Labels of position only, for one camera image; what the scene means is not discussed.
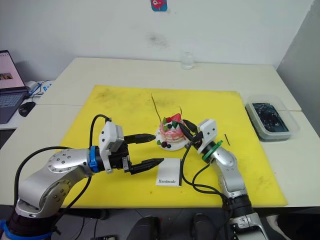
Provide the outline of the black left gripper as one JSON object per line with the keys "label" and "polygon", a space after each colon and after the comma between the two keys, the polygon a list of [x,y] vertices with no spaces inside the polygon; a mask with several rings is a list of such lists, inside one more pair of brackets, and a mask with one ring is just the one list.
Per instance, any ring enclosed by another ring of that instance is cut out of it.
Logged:
{"label": "black left gripper", "polygon": [[129,144],[143,144],[156,139],[156,136],[149,133],[139,133],[124,136],[124,142],[117,151],[109,156],[109,163],[112,169],[121,170],[132,175],[148,171],[164,161],[164,158],[151,158],[143,160],[139,164],[132,165],[130,160]]}

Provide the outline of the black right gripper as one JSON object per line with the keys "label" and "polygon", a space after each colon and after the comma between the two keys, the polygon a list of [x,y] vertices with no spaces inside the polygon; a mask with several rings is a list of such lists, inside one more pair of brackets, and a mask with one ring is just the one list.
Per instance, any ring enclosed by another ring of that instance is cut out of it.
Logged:
{"label": "black right gripper", "polygon": [[191,121],[184,119],[183,123],[179,124],[179,128],[181,129],[184,136],[191,142],[193,142],[193,147],[198,149],[203,142],[203,132],[198,130],[198,127],[192,123]]}

